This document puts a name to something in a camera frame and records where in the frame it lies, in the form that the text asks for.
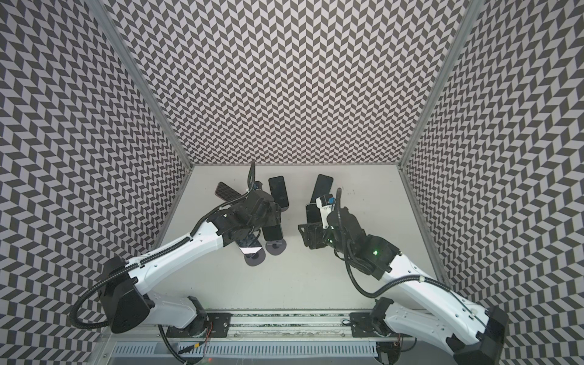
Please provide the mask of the black phone stand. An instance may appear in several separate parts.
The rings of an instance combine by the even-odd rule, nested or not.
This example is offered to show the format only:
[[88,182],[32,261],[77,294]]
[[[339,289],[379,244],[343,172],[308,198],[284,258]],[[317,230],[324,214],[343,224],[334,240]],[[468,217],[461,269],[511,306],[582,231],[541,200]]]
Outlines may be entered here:
[[262,235],[266,242],[279,241],[284,238],[279,224],[262,228]]

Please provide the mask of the purple phone stand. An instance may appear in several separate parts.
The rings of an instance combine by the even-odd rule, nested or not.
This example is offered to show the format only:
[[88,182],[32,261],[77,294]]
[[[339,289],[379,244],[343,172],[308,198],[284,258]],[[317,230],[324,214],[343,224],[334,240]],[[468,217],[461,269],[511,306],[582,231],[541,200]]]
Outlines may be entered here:
[[254,256],[263,250],[261,243],[255,234],[249,234],[247,237],[237,240],[237,246],[246,257]]

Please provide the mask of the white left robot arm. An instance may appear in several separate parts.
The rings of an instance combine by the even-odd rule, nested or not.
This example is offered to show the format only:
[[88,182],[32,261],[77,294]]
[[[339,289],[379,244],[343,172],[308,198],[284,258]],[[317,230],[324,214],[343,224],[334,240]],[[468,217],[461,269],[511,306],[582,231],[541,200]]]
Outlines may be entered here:
[[254,190],[207,215],[195,231],[171,243],[128,260],[108,260],[100,276],[108,283],[98,291],[107,327],[116,334],[141,324],[190,327],[202,313],[194,298],[156,294],[154,288],[203,256],[280,223],[281,206],[268,193]]

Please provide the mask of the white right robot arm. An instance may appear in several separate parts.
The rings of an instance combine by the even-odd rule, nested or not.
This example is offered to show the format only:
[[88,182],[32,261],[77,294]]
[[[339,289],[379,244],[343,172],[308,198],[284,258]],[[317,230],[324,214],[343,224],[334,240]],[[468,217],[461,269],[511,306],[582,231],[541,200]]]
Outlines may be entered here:
[[453,356],[458,364],[497,364],[509,322],[500,307],[482,307],[420,269],[388,240],[368,234],[347,208],[322,209],[324,219],[301,224],[305,246],[329,246],[342,255],[351,283],[354,270],[381,283],[375,291],[356,285],[375,301],[369,327],[379,336],[409,335]]

